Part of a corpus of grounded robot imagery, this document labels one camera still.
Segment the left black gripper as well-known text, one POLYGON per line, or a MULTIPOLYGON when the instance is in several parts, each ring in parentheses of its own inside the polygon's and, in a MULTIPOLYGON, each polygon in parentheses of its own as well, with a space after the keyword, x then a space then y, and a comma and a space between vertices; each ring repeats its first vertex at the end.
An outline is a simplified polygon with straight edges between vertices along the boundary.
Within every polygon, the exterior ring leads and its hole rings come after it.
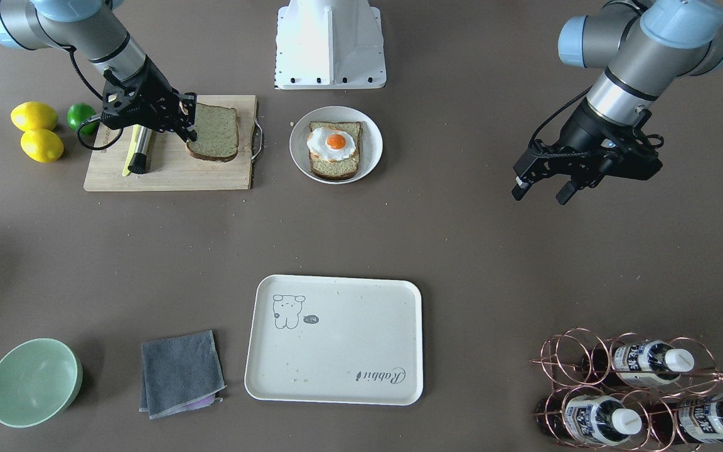
POLYGON ((639 124, 621 125, 581 101, 553 144, 531 138, 513 167, 517 177, 511 195, 519 202, 543 178, 568 175, 571 180, 555 195, 557 203, 565 205, 582 189, 581 184, 598 184, 607 176, 649 180, 662 167, 659 149, 665 143, 659 134, 645 134, 641 129, 649 117, 651 112, 643 109, 639 124))

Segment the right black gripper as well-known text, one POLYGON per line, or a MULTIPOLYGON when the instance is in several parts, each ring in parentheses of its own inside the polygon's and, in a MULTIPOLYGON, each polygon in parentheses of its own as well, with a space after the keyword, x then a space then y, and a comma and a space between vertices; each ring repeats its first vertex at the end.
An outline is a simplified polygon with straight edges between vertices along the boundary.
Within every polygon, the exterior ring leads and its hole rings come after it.
POLYGON ((197 94, 179 94, 155 66, 145 60, 138 73, 119 80, 104 70, 101 123, 110 129, 141 125, 152 131, 175 132, 183 141, 197 141, 197 94))

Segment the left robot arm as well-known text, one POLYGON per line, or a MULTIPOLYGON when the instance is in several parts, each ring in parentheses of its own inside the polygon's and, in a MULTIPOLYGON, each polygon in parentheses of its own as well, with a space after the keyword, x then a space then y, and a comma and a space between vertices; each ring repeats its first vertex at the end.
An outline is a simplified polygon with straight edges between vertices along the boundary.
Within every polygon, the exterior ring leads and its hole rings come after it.
POLYGON ((654 177, 665 140, 643 126, 675 79, 723 66, 723 8, 714 1, 610 1, 597 14, 568 20, 557 51, 565 64, 602 72, 569 101, 574 111, 558 140, 530 138, 513 167, 515 200, 555 175, 570 177, 557 192, 559 204, 608 176, 654 177))

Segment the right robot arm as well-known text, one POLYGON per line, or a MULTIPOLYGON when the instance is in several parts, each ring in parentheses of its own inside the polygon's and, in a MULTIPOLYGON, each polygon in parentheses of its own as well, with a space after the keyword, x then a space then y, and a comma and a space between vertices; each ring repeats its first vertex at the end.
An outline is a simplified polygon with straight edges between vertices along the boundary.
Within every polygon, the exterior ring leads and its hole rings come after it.
POLYGON ((196 141, 197 95, 173 88, 115 16, 116 1, 0 1, 6 48, 77 50, 104 77, 99 121, 196 141))

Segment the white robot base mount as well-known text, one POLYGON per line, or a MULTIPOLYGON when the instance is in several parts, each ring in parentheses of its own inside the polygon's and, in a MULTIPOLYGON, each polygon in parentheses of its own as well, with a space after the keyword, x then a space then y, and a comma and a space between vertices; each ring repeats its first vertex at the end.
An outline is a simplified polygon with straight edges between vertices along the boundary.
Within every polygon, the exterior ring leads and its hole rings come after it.
POLYGON ((369 2, 290 1, 276 17, 275 89, 380 89, 387 83, 381 11, 369 2))

